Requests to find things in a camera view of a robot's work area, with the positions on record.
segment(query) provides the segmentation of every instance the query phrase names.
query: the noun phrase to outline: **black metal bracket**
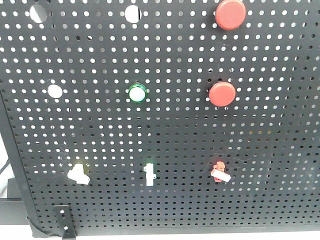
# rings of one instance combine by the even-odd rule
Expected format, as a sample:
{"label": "black metal bracket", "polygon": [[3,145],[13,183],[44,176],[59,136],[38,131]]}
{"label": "black metal bracket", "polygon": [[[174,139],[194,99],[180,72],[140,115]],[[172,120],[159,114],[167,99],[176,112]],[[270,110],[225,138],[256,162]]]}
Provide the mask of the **black metal bracket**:
{"label": "black metal bracket", "polygon": [[56,221],[61,230],[62,239],[76,240],[76,229],[68,205],[54,206]]}

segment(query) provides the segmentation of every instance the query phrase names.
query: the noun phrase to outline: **black pegboard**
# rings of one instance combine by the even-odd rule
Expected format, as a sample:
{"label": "black pegboard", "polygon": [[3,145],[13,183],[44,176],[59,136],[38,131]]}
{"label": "black pegboard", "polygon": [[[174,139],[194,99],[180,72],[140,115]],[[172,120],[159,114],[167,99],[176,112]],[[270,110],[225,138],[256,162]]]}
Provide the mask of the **black pegboard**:
{"label": "black pegboard", "polygon": [[[244,0],[232,31],[219,2],[0,0],[1,122],[36,228],[59,235],[54,206],[69,205],[78,235],[319,230],[320,1]],[[219,81],[228,107],[209,101]],[[67,178],[76,163],[88,186]]]}

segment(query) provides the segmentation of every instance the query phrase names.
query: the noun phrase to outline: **hole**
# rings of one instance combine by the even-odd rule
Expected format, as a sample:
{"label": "hole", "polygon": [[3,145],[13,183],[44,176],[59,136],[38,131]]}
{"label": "hole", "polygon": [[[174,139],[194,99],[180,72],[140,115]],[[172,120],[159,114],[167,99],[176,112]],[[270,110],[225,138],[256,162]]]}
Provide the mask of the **hole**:
{"label": "hole", "polygon": [[136,24],[140,21],[142,12],[138,6],[130,5],[125,9],[124,16],[129,23]]}
{"label": "hole", "polygon": [[42,24],[47,19],[47,12],[43,6],[35,4],[30,7],[30,18],[37,24]]}
{"label": "hole", "polygon": [[48,94],[54,99],[61,98],[63,95],[63,90],[60,86],[52,84],[48,87]]}

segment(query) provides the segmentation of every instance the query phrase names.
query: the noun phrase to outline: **white hole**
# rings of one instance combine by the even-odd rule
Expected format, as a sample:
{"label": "white hole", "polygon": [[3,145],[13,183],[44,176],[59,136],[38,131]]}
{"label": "white hole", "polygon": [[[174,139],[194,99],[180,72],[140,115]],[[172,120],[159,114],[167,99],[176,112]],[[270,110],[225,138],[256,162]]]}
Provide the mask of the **white hole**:
{"label": "white hole", "polygon": [[38,4],[32,5],[30,7],[30,18],[37,24],[43,23],[47,19],[47,12],[43,6]]}
{"label": "white hole", "polygon": [[129,23],[136,24],[140,21],[142,12],[138,6],[130,5],[125,9],[124,16]]}
{"label": "white hole", "polygon": [[129,97],[134,102],[141,102],[145,99],[146,93],[141,87],[134,87],[130,90]]}
{"label": "white hole", "polygon": [[52,84],[48,87],[48,94],[54,99],[61,98],[63,95],[63,90],[60,86]]}

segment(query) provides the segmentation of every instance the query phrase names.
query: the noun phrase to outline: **white plastic clip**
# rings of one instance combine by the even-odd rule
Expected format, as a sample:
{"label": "white plastic clip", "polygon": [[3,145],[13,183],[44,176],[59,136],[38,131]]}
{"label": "white plastic clip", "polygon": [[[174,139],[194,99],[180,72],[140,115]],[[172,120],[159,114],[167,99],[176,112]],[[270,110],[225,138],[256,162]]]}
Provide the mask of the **white plastic clip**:
{"label": "white plastic clip", "polygon": [[212,177],[215,177],[215,178],[218,178],[218,179],[221,179],[222,181],[225,181],[225,182],[229,182],[230,179],[231,179],[231,176],[223,171],[219,171],[219,170],[216,170],[214,169],[212,172],[211,172],[211,176]]}
{"label": "white plastic clip", "polygon": [[69,170],[67,177],[71,180],[76,181],[77,184],[88,185],[90,182],[90,177],[85,175],[84,165],[75,164],[72,170]]}
{"label": "white plastic clip", "polygon": [[152,187],[154,185],[154,179],[157,178],[157,175],[154,174],[154,164],[147,163],[146,166],[143,167],[143,171],[145,173],[146,185],[148,187]]}

